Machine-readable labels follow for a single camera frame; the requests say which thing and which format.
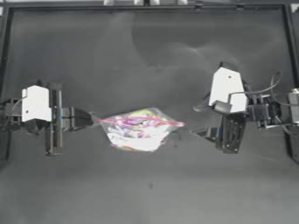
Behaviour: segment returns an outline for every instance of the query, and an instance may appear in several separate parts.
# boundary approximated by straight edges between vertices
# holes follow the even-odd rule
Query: gray surface
[[[64,84],[65,105],[100,116],[156,106],[188,123],[219,62],[237,64],[263,88],[284,72],[292,86],[279,12],[16,12],[6,95],[36,79]],[[42,140],[13,135],[0,172],[1,224],[295,223],[299,167],[281,131],[248,125],[241,151],[224,155],[187,129],[156,153],[113,149],[102,130],[66,135],[65,155],[44,156]]]

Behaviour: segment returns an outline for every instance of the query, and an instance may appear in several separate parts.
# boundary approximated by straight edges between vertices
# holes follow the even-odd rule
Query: crumpled plastic bag
[[[157,108],[110,116],[100,123],[112,145],[125,151],[156,151],[169,133],[184,126]]]

